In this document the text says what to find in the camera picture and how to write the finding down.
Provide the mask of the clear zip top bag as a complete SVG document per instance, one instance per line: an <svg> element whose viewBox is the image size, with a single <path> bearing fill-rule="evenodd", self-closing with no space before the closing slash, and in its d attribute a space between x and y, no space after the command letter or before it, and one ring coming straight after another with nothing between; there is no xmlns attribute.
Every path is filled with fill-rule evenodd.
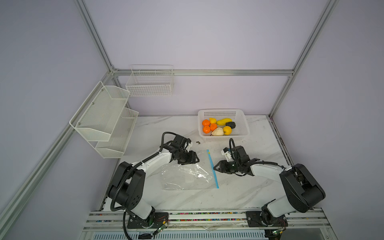
<svg viewBox="0 0 384 240"><path fill-rule="evenodd" d="M218 189L217 176L209 150L197 152L199 162L191 165L171 163L162 168L161 183L163 190L189 191Z"/></svg>

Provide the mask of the round yellow fruit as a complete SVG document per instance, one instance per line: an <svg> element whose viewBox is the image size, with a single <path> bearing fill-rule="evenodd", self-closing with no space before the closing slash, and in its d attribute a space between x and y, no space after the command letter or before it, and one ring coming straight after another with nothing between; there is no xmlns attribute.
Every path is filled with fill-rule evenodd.
<svg viewBox="0 0 384 240"><path fill-rule="evenodd" d="M223 127L223 132L225 136L228 136L232 133L233 129L230 126Z"/></svg>

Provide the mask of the white plastic perforated basket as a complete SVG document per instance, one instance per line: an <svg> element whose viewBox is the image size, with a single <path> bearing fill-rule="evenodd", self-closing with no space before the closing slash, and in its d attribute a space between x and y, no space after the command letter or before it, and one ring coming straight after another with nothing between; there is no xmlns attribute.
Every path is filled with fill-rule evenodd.
<svg viewBox="0 0 384 240"><path fill-rule="evenodd" d="M250 135L247 119L240 109L200 110L198 130L205 142L242 140Z"/></svg>

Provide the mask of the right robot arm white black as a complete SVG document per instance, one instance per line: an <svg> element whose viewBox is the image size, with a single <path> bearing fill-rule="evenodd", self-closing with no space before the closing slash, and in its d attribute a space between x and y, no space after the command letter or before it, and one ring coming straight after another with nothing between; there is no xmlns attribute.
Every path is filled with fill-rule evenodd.
<svg viewBox="0 0 384 240"><path fill-rule="evenodd" d="M214 166L215 171L239 177L267 178L284 189L282 197L266 203L256 215L247 212L249 225L272 227L283 224L286 214L306 213L326 197L323 188L302 164L284 167L275 162L250 159L242 146L224 148L221 153L225 159Z"/></svg>

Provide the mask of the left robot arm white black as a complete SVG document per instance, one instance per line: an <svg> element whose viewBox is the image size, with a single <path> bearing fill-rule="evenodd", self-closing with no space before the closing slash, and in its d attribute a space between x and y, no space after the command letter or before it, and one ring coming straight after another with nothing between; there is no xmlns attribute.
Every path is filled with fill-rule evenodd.
<svg viewBox="0 0 384 240"><path fill-rule="evenodd" d="M143 227L150 227L155 222L156 210L143 200L146 177L173 161L179 165L198 163L197 153L190 150L192 145L188 138L164 132L156 152L132 164L120 163L107 189L110 210L124 211L138 219Z"/></svg>

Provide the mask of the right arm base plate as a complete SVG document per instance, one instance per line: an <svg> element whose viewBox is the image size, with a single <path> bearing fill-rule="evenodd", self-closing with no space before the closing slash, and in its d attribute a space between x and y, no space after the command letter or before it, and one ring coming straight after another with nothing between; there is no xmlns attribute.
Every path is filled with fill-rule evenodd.
<svg viewBox="0 0 384 240"><path fill-rule="evenodd" d="M268 211L247 211L246 219L249 227L286 227L285 215L273 217Z"/></svg>

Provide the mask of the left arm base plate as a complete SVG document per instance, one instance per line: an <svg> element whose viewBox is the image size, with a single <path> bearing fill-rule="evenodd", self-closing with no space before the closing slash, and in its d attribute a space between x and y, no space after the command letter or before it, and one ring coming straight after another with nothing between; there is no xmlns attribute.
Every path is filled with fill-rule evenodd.
<svg viewBox="0 0 384 240"><path fill-rule="evenodd" d="M129 216L126 226L128 229L158 229L168 220L169 213L154 212L146 219L142 219L137 215Z"/></svg>

